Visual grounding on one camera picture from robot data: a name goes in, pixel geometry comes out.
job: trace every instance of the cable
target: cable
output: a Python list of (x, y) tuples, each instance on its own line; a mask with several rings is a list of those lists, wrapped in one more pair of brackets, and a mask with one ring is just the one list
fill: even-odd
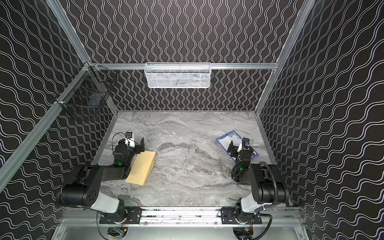
[(98, 221), (98, 218), (97, 218), (98, 213), (99, 213), (99, 212), (96, 212), (96, 225), (97, 225), (97, 230), (99, 231), (99, 234), (100, 234), (100, 236), (101, 236), (102, 238), (104, 238), (105, 240), (109, 240), (109, 239), (105, 238), (105, 237), (101, 234), (101, 232), (100, 232), (100, 229), (99, 229), (99, 221)]
[(261, 213), (258, 213), (258, 215), (263, 216), (263, 217), (269, 217), (269, 222), (266, 225), (266, 228), (264, 229), (264, 231), (260, 235), (258, 235), (255, 238), (249, 239), (249, 240), (259, 240), (260, 238), (262, 238), (266, 234), (266, 232), (268, 231), (269, 227), (271, 226), (272, 215), (270, 215), (270, 214), (261, 214)]
[(233, 172), (236, 171), (236, 168), (237, 168), (237, 166), (239, 166), (239, 164), (240, 164), (240, 161), (238, 161), (238, 162), (233, 166), (232, 171), (231, 171), (231, 178), (233, 178)]
[(138, 144), (135, 140), (132, 140), (132, 139), (130, 139), (130, 138), (127, 138), (127, 136), (125, 135), (125, 133), (118, 132), (118, 133), (116, 133), (115, 135), (113, 135), (113, 137), (112, 137), (112, 143), (111, 143), (111, 144), (112, 144), (112, 151), (113, 151), (113, 138), (114, 138), (116, 135), (118, 135), (119, 133), (123, 134), (124, 137), (125, 137), (125, 139), (127, 139), (128, 141), (133, 141), (133, 142), (135, 142), (137, 145), (140, 146), (140, 144)]
[(112, 137), (112, 143), (111, 143), (111, 145), (112, 145), (112, 152), (113, 152), (113, 138), (114, 138), (116, 135), (118, 135), (119, 133), (123, 134), (124, 137), (125, 137), (126, 139), (128, 139), (127, 136), (125, 135), (125, 133), (122, 133), (122, 132), (118, 132), (118, 133), (116, 133), (115, 135), (113, 135), (113, 137)]
[(240, 170), (240, 172), (238, 172), (238, 173), (236, 174), (236, 176), (235, 176), (234, 178), (232, 178), (232, 180), (235, 180), (238, 176), (240, 176), (240, 173), (242, 173), (242, 172), (244, 172), (244, 171), (247, 171), (247, 170), (248, 170), (247, 168), (244, 168), (244, 169)]
[(273, 184), (273, 203), (272, 203), (272, 205), (269, 205), (266, 208), (275, 207), (277, 205), (278, 196), (279, 196), (279, 191), (277, 189), (277, 183), (276, 183), (275, 176), (274, 176), (274, 174), (272, 172), (271, 167), (266, 162), (260, 162), (259, 165), (260, 166), (265, 166), (265, 168), (268, 170), (269, 175), (270, 175), (271, 180), (272, 180), (272, 184)]

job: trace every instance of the white wire basket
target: white wire basket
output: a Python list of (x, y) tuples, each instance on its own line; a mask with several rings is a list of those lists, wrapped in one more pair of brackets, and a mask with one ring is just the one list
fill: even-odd
[(211, 63), (148, 62), (144, 74), (150, 88), (209, 88)]

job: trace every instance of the blue booklet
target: blue booklet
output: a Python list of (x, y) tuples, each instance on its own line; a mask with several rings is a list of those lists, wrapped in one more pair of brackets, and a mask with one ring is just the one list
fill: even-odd
[[(235, 130), (232, 130), (229, 133), (226, 133), (223, 136), (218, 137), (216, 139), (216, 141), (223, 148), (223, 150), (228, 154), (228, 156), (230, 158), (232, 158), (233, 161), (235, 161), (236, 159), (234, 157), (231, 157), (230, 153), (227, 152), (227, 149), (228, 149), (231, 141), (233, 141), (233, 145), (239, 146), (241, 144), (241, 139), (243, 139), (243, 138), (240, 137), (240, 135), (237, 134), (237, 132), (235, 132)], [(255, 157), (259, 156), (259, 154), (255, 150), (253, 152), (255, 155), (251, 157), (251, 160), (254, 159)]]

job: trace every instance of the yellow foam block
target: yellow foam block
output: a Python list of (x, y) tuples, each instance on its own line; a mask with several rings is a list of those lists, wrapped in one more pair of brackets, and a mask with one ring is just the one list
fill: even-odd
[(144, 151), (137, 155), (125, 182), (144, 185), (155, 163), (156, 152)]

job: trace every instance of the black bracket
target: black bracket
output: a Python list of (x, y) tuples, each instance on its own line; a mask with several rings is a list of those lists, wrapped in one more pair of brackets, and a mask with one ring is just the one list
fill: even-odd
[(125, 207), (128, 215), (127, 224), (139, 224), (141, 219), (142, 209), (139, 207)]
[[(262, 220), (259, 215), (248, 213), (247, 219), (252, 219), (253, 224), (261, 224)], [(221, 223), (222, 224), (240, 224), (242, 220), (236, 220), (236, 210), (234, 207), (221, 208)]]
[[(125, 224), (139, 224), (141, 219), (142, 209), (140, 207), (125, 207), (126, 216), (128, 221)], [(100, 224), (113, 224), (113, 214), (102, 214)]]
[(234, 207), (222, 207), (221, 208), (221, 223), (222, 224), (238, 224), (236, 222), (235, 208)]

